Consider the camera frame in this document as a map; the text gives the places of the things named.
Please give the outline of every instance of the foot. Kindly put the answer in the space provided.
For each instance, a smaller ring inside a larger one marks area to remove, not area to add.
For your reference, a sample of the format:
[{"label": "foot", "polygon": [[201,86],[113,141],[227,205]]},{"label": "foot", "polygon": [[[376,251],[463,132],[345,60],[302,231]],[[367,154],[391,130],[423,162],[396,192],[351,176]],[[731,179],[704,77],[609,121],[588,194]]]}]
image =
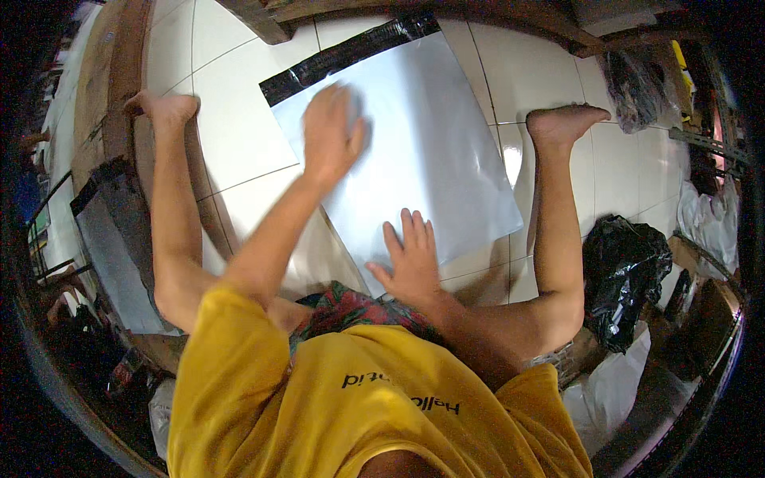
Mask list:
[{"label": "foot", "polygon": [[536,148],[571,148],[595,123],[607,121],[611,114],[602,108],[569,105],[555,109],[535,109],[526,115],[526,127]]},{"label": "foot", "polygon": [[146,89],[125,102],[125,114],[146,114],[154,125],[169,122],[185,125],[199,108],[199,99],[189,95],[159,98]]}]

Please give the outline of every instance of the floor tile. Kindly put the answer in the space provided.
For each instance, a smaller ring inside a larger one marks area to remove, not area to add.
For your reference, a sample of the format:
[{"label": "floor tile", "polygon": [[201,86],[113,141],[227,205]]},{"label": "floor tile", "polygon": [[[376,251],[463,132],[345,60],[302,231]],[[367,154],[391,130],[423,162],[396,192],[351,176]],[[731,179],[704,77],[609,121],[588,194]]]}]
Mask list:
[{"label": "floor tile", "polygon": [[153,27],[159,23],[184,1],[185,0],[156,0],[156,2],[154,2],[154,12],[151,16],[151,26]]},{"label": "floor tile", "polygon": [[483,67],[480,64],[478,50],[476,49],[473,35],[465,20],[440,19],[438,24],[441,31],[444,32],[449,47],[457,57],[457,62],[462,67],[470,84],[473,94],[478,100],[478,105],[486,118],[488,125],[496,123],[494,118],[494,108],[491,106],[491,97],[489,96],[489,86],[486,83],[486,76],[483,74]]},{"label": "floor tile", "polygon": [[[228,229],[226,236],[235,253],[301,171],[300,166],[276,171],[214,196],[223,228]],[[333,280],[366,291],[344,246],[317,210],[308,220],[292,253],[282,283],[282,297],[296,300],[321,292]]]},{"label": "floor tile", "polygon": [[534,202],[536,159],[526,125],[500,125],[499,130],[505,170],[523,218],[523,229],[510,234],[510,260],[515,260],[531,254],[534,248],[534,238],[529,237],[529,224]]},{"label": "floor tile", "polygon": [[606,80],[601,66],[597,63],[597,57],[575,58],[575,62],[579,71],[581,88],[584,90],[584,101],[592,106],[607,109],[611,113],[609,122],[618,122],[616,109],[611,105]]},{"label": "floor tile", "polygon": [[595,161],[595,217],[606,213],[632,217],[640,211],[640,163],[637,135],[619,125],[598,123],[591,129]]},{"label": "floor tile", "polygon": [[196,0],[191,66],[199,70],[257,35],[215,0]]},{"label": "floor tile", "polygon": [[302,171],[300,165],[287,167],[215,194],[218,213],[234,254]]},{"label": "floor tile", "polygon": [[539,296],[534,276],[534,256],[510,262],[510,299],[515,302],[530,301]]},{"label": "floor tile", "polygon": [[317,52],[311,23],[286,43],[255,39],[194,72],[201,100],[197,125],[213,192],[298,163],[258,83]]},{"label": "floor tile", "polygon": [[220,221],[213,197],[210,196],[197,202],[197,208],[199,209],[199,221],[202,223],[202,229],[207,232],[215,250],[224,260],[231,259],[231,247],[226,238],[226,233],[223,231],[223,223]]},{"label": "floor tile", "polygon": [[370,28],[379,27],[391,20],[385,15],[370,17],[343,17],[337,14],[317,15],[316,34],[319,37],[319,47],[326,50],[345,40],[355,37]]},{"label": "floor tile", "polygon": [[162,95],[191,74],[191,24],[194,0],[186,0],[149,32],[146,85]]},{"label": "floor tile", "polygon": [[654,207],[637,215],[638,223],[647,223],[661,231],[669,239],[677,227],[677,205],[680,196],[656,204]]},{"label": "floor tile", "polygon": [[488,246],[456,258],[440,268],[441,279],[451,279],[471,272],[482,271],[510,261],[509,236],[500,237]]},{"label": "floor tile", "polygon": [[470,28],[498,122],[523,122],[532,109],[584,101],[574,57],[557,44],[485,24]]},{"label": "floor tile", "polygon": [[463,305],[507,304],[509,274],[510,264],[503,264],[441,281],[441,286]]},{"label": "floor tile", "polygon": [[671,153],[673,142],[664,129],[637,133],[640,161],[640,210],[644,211],[680,192],[680,165]]},{"label": "floor tile", "polygon": [[595,224],[595,163],[590,132],[586,132],[574,143],[569,170],[579,216],[579,232],[585,236]]}]

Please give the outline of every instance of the tile grout line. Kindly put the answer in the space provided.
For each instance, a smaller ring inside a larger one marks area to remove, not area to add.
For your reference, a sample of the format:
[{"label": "tile grout line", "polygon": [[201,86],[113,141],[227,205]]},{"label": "tile grout line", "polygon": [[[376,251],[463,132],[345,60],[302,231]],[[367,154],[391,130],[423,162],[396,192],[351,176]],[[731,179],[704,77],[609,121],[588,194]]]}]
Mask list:
[{"label": "tile grout line", "polygon": [[[181,84],[181,83],[183,83],[183,82],[184,82],[184,81],[185,81],[187,78],[190,78],[190,77],[191,77],[191,73],[189,73],[188,75],[184,76],[184,77],[181,79],[181,81],[179,81],[178,83],[175,83],[173,86],[171,86],[170,88],[168,88],[167,90],[165,90],[165,92],[164,92],[164,93],[162,93],[161,95],[158,95],[158,96],[161,98],[162,96],[165,96],[165,95],[167,95],[167,94],[168,94],[170,91],[172,91],[172,89],[173,89],[173,88],[175,88],[176,86],[180,85],[180,84]],[[192,83],[192,84],[191,84],[191,89],[192,89],[192,91],[194,91],[194,79],[192,79],[192,80],[191,80],[191,83]]]},{"label": "tile grout line", "polygon": [[[191,11],[191,41],[189,42],[189,64],[191,65],[191,76],[194,73],[194,20],[197,18],[197,0],[194,0],[194,9]],[[191,77],[191,92],[194,92],[194,77]]]},{"label": "tile grout line", "polygon": [[584,83],[581,81],[581,73],[579,73],[579,65],[576,59],[574,59],[574,68],[576,68],[576,76],[579,79],[579,87],[581,88],[581,97],[584,98],[584,102],[587,102],[587,95],[584,94]]},{"label": "tile grout line", "polygon": [[534,256],[534,255],[533,254],[528,254],[528,255],[524,255],[523,257],[518,257],[517,259],[510,259],[507,262],[500,262],[499,264],[490,265],[489,267],[478,269],[476,271],[465,272],[464,274],[455,275],[455,276],[452,276],[452,277],[446,278],[446,279],[442,278],[440,280],[440,282],[450,281],[451,279],[457,279],[457,278],[464,277],[464,276],[470,275],[470,274],[477,274],[478,272],[485,272],[485,271],[488,271],[489,269],[493,269],[495,267],[500,267],[500,266],[505,265],[505,264],[513,264],[514,262],[520,261],[521,259],[528,259],[529,257],[532,257],[532,256]]},{"label": "tile grout line", "polygon": [[158,18],[156,22],[154,22],[153,24],[149,25],[149,27],[148,27],[149,33],[151,33],[151,31],[154,30],[154,27],[156,27],[161,21],[163,21],[168,16],[170,16],[171,13],[173,13],[176,10],[178,10],[184,3],[186,3],[186,1],[187,0],[184,0],[183,2],[179,3],[178,5],[175,5],[168,13],[162,15],[162,18]]},{"label": "tile grout line", "polygon": [[205,64],[204,64],[204,65],[202,65],[201,67],[197,68],[196,70],[194,69],[194,65],[192,64],[192,65],[191,65],[191,72],[192,72],[192,73],[197,73],[199,70],[202,70],[204,67],[206,67],[206,66],[207,66],[207,65],[209,65],[210,63],[214,62],[215,60],[218,60],[218,59],[220,59],[222,56],[224,56],[224,55],[227,55],[227,54],[231,53],[232,51],[234,51],[234,50],[236,50],[236,49],[238,49],[238,48],[241,48],[241,47],[245,46],[246,44],[248,44],[248,43],[250,43],[250,42],[252,42],[252,41],[258,40],[258,39],[259,39],[259,37],[258,37],[258,36],[255,36],[255,38],[250,38],[248,41],[246,41],[246,42],[244,42],[244,43],[242,43],[242,44],[236,45],[234,48],[232,48],[232,49],[230,49],[230,50],[224,51],[223,53],[221,53],[221,54],[220,54],[220,55],[218,55],[217,57],[213,58],[212,60],[208,61],[207,63],[205,63]]},{"label": "tile grout line", "polygon": [[232,186],[224,187],[222,190],[220,190],[220,191],[216,191],[216,192],[212,193],[212,194],[211,194],[211,195],[209,195],[209,196],[201,197],[200,199],[198,199],[198,200],[197,200],[197,202],[199,202],[199,201],[201,201],[201,200],[205,200],[205,199],[207,199],[208,197],[213,197],[213,196],[215,196],[216,194],[220,194],[220,193],[222,193],[223,191],[228,191],[229,189],[232,189],[232,188],[234,188],[234,187],[237,187],[237,186],[241,186],[241,185],[242,185],[242,184],[244,184],[244,183],[249,183],[250,181],[254,181],[254,180],[256,180],[256,179],[260,179],[261,177],[264,177],[264,176],[268,176],[269,174],[278,173],[279,171],[283,171],[283,170],[287,169],[288,167],[293,167],[293,166],[298,166],[298,165],[300,165],[300,163],[290,164],[289,166],[280,167],[279,169],[275,169],[275,170],[273,170],[273,171],[270,171],[270,172],[268,172],[268,173],[260,174],[259,176],[255,176],[255,177],[253,177],[253,178],[250,178],[250,179],[248,179],[248,180],[242,181],[241,183],[236,183],[236,184],[234,184],[234,185],[232,185]]},{"label": "tile grout line", "polygon": [[597,181],[595,180],[595,137],[592,135],[592,127],[590,127],[588,132],[590,133],[590,150],[592,151],[592,228],[590,228],[590,230],[592,230],[595,227],[595,221],[597,220],[595,217],[597,211],[597,207],[595,206],[595,200],[597,199],[597,194],[595,192]]},{"label": "tile grout line", "polygon": [[318,46],[319,51],[321,51],[321,41],[319,41],[319,28],[316,26],[316,17],[311,16],[311,20],[314,22],[314,32],[316,33],[316,46]]},{"label": "tile grout line", "polygon": [[639,211],[639,212],[638,212],[638,214],[636,214],[636,216],[638,216],[638,215],[640,215],[640,214],[643,214],[643,213],[647,213],[648,211],[650,211],[650,210],[651,210],[651,209],[653,209],[654,207],[657,207],[657,206],[661,206],[662,204],[666,203],[667,201],[671,201],[671,200],[675,199],[676,197],[677,197],[677,198],[678,198],[678,200],[679,200],[679,198],[680,198],[680,193],[677,193],[677,194],[673,194],[672,196],[670,196],[670,197],[668,197],[668,198],[666,198],[666,199],[664,199],[664,200],[661,200],[661,201],[659,201],[658,203],[654,204],[653,206],[651,206],[651,207],[647,207],[646,209],[644,209],[644,210],[642,210],[642,211]]},{"label": "tile grout line", "polygon": [[[465,24],[467,25],[467,31],[470,32],[470,39],[473,40],[473,48],[476,50],[476,56],[478,56],[478,64],[480,65],[481,73],[483,73],[483,81],[486,84],[486,91],[489,93],[489,104],[491,104],[491,114],[494,116],[494,124],[499,125],[499,122],[496,120],[496,110],[494,109],[494,99],[491,97],[491,88],[489,87],[489,79],[486,77],[486,69],[483,68],[483,60],[481,60],[480,53],[478,52],[478,45],[476,44],[476,38],[473,35],[473,29],[470,28],[470,22],[467,21],[467,19],[462,16],[462,18],[465,19]],[[497,136],[500,135],[500,129],[496,129]],[[502,155],[502,162],[504,164],[505,162],[505,156]]]},{"label": "tile grout line", "polygon": [[[197,19],[197,0],[194,0],[194,11],[191,13],[191,49],[190,49],[190,55],[191,55],[191,74],[189,75],[191,77],[191,94],[196,96],[197,91],[194,89],[194,25],[196,24]],[[194,121],[197,121],[197,115],[194,115]],[[207,169],[207,163],[204,160],[204,153],[202,153],[202,167],[204,168],[204,176],[207,178],[207,186],[210,188],[210,191],[213,190],[213,182],[210,180],[210,170]],[[233,255],[233,249],[231,249],[231,241],[229,241],[229,235],[226,234],[226,228],[223,227],[223,220],[220,218],[220,211],[218,210],[218,203],[215,201],[214,195],[208,196],[213,201],[213,208],[215,209],[215,215],[218,218],[218,226],[220,227],[220,230],[223,231],[223,237],[226,239],[226,246],[229,248],[229,253]],[[199,201],[197,201],[197,204],[201,203],[208,197],[205,197]]]}]

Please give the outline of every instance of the wooden plank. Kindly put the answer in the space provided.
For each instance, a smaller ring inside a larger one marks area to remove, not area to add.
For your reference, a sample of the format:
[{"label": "wooden plank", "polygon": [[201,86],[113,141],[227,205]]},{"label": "wooden plank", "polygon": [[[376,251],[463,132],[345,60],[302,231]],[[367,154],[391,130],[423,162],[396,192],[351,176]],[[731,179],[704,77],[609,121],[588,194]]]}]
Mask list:
[{"label": "wooden plank", "polygon": [[454,13],[471,13],[487,19],[514,19],[557,34],[585,47],[602,46],[603,41],[580,29],[551,2],[519,0],[508,2],[469,2],[466,0],[271,0],[266,8],[277,22],[319,15],[329,11],[358,8],[382,8],[390,11],[437,9]]},{"label": "wooden plank", "polygon": [[276,45],[292,39],[292,27],[277,23],[272,18],[272,13],[263,8],[260,0],[217,1],[267,44]]},{"label": "wooden plank", "polygon": [[141,89],[150,0],[114,0],[99,13],[83,54],[74,113],[74,193],[104,161],[134,151],[122,104]]},{"label": "wooden plank", "polygon": [[607,51],[619,51],[628,48],[638,48],[644,45],[668,43],[672,40],[695,40],[709,42],[711,37],[704,31],[661,29],[659,28],[631,28],[603,36],[603,44],[578,48],[572,53],[580,58],[592,57]]},{"label": "wooden plank", "polygon": [[108,109],[109,68],[112,65],[115,32],[119,27],[119,17],[124,7],[124,0],[109,2],[103,6],[93,22],[93,29],[83,52],[77,84],[74,151],[88,140]]}]

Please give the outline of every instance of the right hand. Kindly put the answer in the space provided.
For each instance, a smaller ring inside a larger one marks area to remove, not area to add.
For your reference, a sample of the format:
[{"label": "right hand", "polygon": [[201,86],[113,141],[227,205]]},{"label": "right hand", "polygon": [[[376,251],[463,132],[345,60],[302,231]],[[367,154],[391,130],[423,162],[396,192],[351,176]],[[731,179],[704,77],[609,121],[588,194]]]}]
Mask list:
[{"label": "right hand", "polygon": [[338,85],[324,88],[303,115],[305,172],[303,177],[326,192],[332,190],[358,159],[364,146],[364,120],[347,130],[350,91]]},{"label": "right hand", "polygon": [[401,223],[403,245],[391,223],[382,225],[382,235],[393,263],[393,275],[375,262],[367,262],[366,268],[394,298],[422,311],[445,294],[438,274],[433,225],[430,221],[423,223],[419,211],[412,215],[406,208],[401,210]]}]

